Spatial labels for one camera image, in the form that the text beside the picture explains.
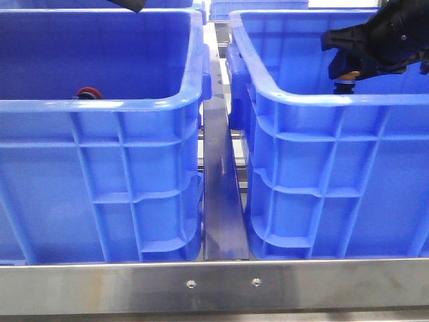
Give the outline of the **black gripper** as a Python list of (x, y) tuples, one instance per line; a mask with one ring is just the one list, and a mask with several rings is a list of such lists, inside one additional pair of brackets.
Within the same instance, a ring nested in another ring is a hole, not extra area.
[(324, 32), (321, 47), (338, 50), (328, 67), (331, 79), (402, 74), (417, 62), (427, 75), (428, 2), (388, 1), (365, 23)]
[(131, 10), (132, 12), (139, 13), (147, 3), (146, 0), (109, 0), (122, 8)]

